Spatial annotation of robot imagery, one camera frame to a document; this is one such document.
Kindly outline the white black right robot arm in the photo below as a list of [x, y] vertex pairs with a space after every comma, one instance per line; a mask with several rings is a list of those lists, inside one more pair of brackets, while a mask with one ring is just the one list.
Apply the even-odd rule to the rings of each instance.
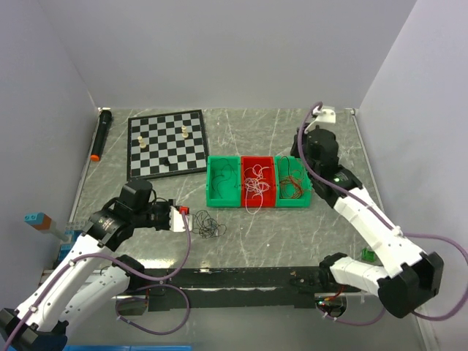
[[361, 235], [381, 264], [373, 266], [336, 253], [320, 264], [319, 282], [335, 291], [349, 285], [379, 298], [394, 317], [403, 318], [435, 297], [444, 268], [435, 252], [426, 253], [404, 236], [370, 198], [362, 182], [339, 163], [336, 136], [316, 127], [299, 127], [291, 149], [312, 182], [316, 194]]

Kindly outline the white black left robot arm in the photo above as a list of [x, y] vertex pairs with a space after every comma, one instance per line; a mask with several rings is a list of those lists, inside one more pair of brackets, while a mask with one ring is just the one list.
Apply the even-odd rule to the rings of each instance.
[[125, 184], [118, 197], [92, 214], [74, 246], [46, 281], [14, 309], [1, 310], [5, 347], [62, 350], [67, 329], [114, 295], [141, 291], [153, 281], [137, 260], [115, 257], [136, 229], [174, 230], [180, 217], [173, 200], [163, 200], [149, 181]]

